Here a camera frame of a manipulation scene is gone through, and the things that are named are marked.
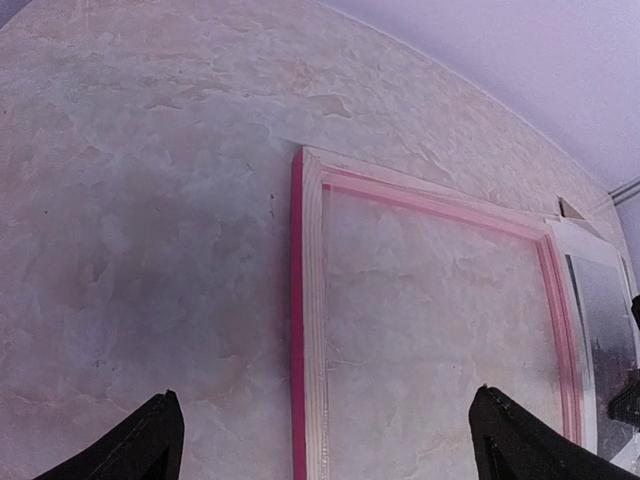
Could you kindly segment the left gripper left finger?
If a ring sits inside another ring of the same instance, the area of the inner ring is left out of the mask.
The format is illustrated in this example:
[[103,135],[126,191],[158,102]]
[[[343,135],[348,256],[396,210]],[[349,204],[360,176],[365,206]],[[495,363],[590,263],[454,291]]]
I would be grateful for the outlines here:
[[40,480],[177,479],[184,418],[175,392],[152,396],[122,422]]

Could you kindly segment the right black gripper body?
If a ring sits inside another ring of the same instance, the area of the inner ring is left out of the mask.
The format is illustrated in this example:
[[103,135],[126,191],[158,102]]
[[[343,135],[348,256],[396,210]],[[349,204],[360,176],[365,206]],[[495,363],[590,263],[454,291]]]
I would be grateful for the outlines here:
[[631,370],[623,389],[608,403],[608,417],[628,425],[639,424],[639,369]]

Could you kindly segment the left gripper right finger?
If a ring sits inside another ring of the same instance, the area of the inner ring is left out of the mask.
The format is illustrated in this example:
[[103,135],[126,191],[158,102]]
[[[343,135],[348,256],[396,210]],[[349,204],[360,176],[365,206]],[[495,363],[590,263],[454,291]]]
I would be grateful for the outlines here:
[[634,479],[567,440],[495,387],[480,387],[468,419],[480,479]]

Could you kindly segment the landscape photo print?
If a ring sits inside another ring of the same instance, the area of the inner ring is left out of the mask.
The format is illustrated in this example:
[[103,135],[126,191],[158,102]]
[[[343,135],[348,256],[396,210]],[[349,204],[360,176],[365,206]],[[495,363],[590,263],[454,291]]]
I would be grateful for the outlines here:
[[579,443],[612,464],[634,472],[639,428],[608,417],[608,403],[639,369],[639,333],[618,272],[607,265],[563,254],[580,378]]

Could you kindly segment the brown cardboard backing board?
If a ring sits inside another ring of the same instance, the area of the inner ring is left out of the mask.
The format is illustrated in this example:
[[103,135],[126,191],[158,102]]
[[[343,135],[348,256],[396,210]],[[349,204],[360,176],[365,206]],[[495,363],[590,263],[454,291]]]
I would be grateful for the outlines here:
[[558,198],[560,216],[563,218],[586,221],[586,218],[565,198]]

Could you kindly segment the wooden picture frame pink edge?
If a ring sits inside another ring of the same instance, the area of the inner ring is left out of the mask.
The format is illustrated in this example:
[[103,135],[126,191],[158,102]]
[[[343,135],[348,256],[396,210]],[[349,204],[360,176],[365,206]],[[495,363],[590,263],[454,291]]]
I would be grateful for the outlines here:
[[582,442],[581,382],[569,291],[550,225],[541,214],[502,208],[410,175],[305,146],[292,161],[291,407],[294,476],[329,478],[323,192],[339,190],[486,228],[534,245],[550,309],[564,436]]

